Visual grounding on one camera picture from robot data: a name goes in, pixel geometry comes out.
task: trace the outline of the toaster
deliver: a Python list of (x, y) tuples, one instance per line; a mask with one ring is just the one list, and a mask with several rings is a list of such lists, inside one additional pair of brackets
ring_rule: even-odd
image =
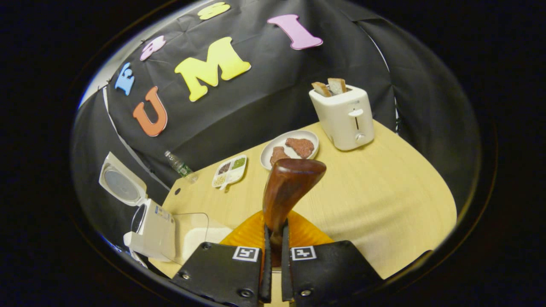
[(373, 140), (373, 120), (368, 94), (346, 85), (342, 94), (324, 97), (309, 92), (322, 129), (339, 150), (351, 150)]

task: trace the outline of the seasoning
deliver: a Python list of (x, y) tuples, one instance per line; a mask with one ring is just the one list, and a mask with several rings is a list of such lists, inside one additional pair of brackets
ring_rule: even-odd
[(241, 167), (245, 165), (245, 158), (240, 158), (238, 160), (235, 160), (235, 163), (233, 163), (232, 169), (236, 169), (237, 167)]
[(223, 184), (224, 182), (225, 182), (225, 176), (220, 176), (216, 178), (216, 180), (214, 181), (214, 185), (219, 186)]
[(220, 170), (218, 171), (218, 174), (219, 175), (223, 174), (223, 173), (227, 172), (228, 170), (229, 170), (229, 163), (226, 163), (220, 168)]

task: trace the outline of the water bottle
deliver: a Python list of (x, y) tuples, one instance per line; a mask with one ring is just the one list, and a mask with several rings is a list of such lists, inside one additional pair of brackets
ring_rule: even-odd
[(165, 157), (167, 157), (169, 164), (180, 177), (188, 179), (190, 183), (197, 181), (197, 175), (188, 167), (188, 165), (178, 159), (178, 157), (171, 154), (168, 150), (165, 152)]

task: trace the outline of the bread slice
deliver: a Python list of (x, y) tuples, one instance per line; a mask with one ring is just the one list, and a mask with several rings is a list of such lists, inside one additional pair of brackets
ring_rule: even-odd
[(311, 85), (313, 86), (314, 90), (321, 94), (322, 96), (324, 97), (331, 97), (332, 94), (330, 94), (330, 91), (328, 91), (328, 88), (326, 87), (326, 84), (324, 83), (321, 83), (321, 82), (313, 82), (311, 83)]
[(341, 78), (328, 78), (328, 85), (330, 85), (330, 90), (334, 95), (339, 95), (347, 92), (345, 87), (345, 79)]

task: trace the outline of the toaster lever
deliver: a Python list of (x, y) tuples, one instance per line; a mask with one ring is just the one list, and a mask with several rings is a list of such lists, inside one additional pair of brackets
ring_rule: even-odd
[(355, 111), (351, 111), (349, 113), (349, 116), (358, 117), (358, 116), (360, 116), (362, 114), (364, 114), (364, 111), (362, 109), (358, 109), (358, 110), (355, 110)]

